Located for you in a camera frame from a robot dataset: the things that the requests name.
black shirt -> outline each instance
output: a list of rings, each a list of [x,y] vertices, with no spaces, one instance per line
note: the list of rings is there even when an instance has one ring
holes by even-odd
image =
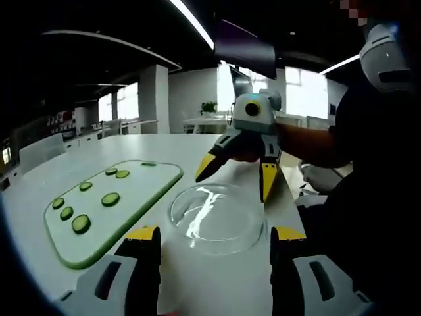
[[[381,94],[368,82],[349,88],[330,132],[354,171],[328,196],[323,212],[306,220],[311,224],[303,221],[307,238],[318,240],[355,289],[374,301],[402,294],[410,221],[404,173],[411,166],[402,152],[408,117],[399,113],[413,105],[406,95]]]

glass bowl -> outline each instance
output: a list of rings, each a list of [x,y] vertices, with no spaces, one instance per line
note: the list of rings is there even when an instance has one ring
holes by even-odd
[[[262,234],[259,196],[227,184],[200,184],[180,193],[168,210],[175,231],[189,247],[209,255],[228,255],[252,247]]]

white table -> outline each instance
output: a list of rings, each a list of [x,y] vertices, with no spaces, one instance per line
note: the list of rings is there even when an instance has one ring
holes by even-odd
[[[212,116],[201,116],[197,118],[191,118],[183,121],[183,125],[194,126],[193,134],[197,134],[199,127],[203,125],[228,125],[226,115],[212,115]]]
[[[288,226],[304,232],[284,177],[274,188],[265,213],[268,227],[249,250],[233,255],[200,255],[169,234],[168,206],[182,190],[195,185],[194,174],[218,135],[167,134],[110,136],[69,151],[31,170],[3,192],[6,219],[16,247],[49,299],[75,289],[85,270],[59,263],[47,237],[43,214],[58,195],[110,165],[127,159],[174,163],[184,176],[135,225],[158,225],[162,233],[159,311],[177,307],[182,315],[271,315],[269,228]],[[228,161],[206,182],[241,185],[259,198],[259,166]],[[122,239],[111,248],[114,253]]]

cutting board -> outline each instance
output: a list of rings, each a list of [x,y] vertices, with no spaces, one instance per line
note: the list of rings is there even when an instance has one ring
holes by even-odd
[[[106,175],[111,167],[130,174],[126,178]],[[85,180],[92,183],[88,190],[83,192],[77,185],[58,197],[64,199],[63,206],[53,209],[51,202],[45,210],[45,225],[53,246],[60,261],[70,268],[83,269],[94,264],[183,175],[176,165],[150,161],[123,161],[109,168]],[[120,200],[105,207],[101,199],[111,192],[117,192]],[[60,213],[67,206],[74,213],[63,221]],[[87,232],[76,234],[72,221],[82,214],[89,217],[91,226]]]

potted plant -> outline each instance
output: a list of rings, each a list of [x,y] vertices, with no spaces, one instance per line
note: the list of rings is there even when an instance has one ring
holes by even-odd
[[[203,102],[200,110],[200,115],[203,115],[203,113],[215,113],[217,105],[218,103],[215,101]]]

